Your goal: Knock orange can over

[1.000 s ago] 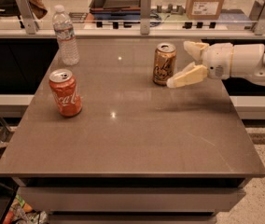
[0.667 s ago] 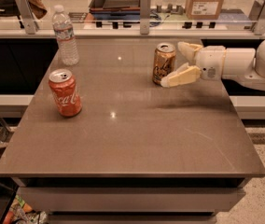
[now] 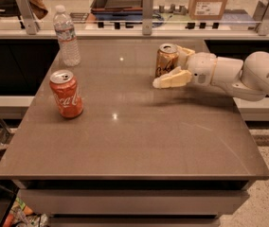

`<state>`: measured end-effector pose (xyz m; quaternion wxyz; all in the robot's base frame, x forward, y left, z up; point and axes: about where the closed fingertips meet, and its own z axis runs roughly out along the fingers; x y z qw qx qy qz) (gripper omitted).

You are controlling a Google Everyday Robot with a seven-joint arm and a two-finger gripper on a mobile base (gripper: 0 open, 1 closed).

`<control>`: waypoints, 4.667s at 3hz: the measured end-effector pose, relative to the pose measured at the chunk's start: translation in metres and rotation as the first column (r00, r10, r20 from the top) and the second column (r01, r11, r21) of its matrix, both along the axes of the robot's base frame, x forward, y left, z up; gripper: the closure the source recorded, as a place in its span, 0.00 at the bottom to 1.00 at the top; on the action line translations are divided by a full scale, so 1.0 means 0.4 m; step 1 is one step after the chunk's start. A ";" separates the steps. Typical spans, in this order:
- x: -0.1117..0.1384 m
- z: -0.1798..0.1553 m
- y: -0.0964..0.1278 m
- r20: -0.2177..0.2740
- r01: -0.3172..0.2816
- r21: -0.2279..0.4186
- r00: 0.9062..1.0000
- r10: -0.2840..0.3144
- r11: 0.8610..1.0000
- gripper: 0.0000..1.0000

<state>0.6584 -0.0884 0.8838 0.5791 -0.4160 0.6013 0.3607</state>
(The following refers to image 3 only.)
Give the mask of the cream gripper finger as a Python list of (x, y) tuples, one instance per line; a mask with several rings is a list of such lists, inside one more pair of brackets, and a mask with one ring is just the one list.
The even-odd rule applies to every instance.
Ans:
[(185, 68), (188, 58), (191, 55), (193, 55), (195, 51), (186, 47), (182, 47), (180, 45), (177, 46), (177, 51), (178, 51), (177, 65), (180, 66), (181, 68)]
[(177, 66), (168, 74), (154, 79), (152, 86), (157, 89), (182, 87), (187, 85), (191, 81), (191, 78), (192, 74), (189, 70), (184, 70), (180, 66)]

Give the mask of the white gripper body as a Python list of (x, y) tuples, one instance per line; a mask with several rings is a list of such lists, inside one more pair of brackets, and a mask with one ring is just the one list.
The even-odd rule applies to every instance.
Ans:
[(192, 74), (192, 84), (208, 86), (211, 82), (217, 57), (212, 53), (199, 52), (191, 55), (186, 63)]

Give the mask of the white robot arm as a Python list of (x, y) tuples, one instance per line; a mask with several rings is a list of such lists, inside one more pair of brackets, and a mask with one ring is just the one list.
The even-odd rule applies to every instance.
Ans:
[(152, 86), (165, 89), (189, 83), (216, 86), (229, 96), (248, 101), (262, 100), (269, 96), (269, 53), (257, 51), (242, 61), (161, 44)]

